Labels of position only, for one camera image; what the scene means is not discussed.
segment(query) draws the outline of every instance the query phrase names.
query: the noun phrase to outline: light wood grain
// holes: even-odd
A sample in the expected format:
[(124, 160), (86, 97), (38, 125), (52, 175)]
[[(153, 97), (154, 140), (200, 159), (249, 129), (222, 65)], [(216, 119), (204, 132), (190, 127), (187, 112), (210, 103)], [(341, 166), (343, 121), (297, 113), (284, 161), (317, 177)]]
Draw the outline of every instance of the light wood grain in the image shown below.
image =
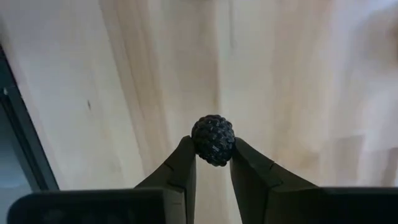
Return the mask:
[[(3, 1), (64, 189), (138, 183), (213, 113), (316, 184), (397, 183), (397, 0)], [(198, 161), (197, 223), (241, 223), (228, 171)]]
[(60, 188), (135, 186), (141, 157), (98, 2), (0, 8), (1, 42)]

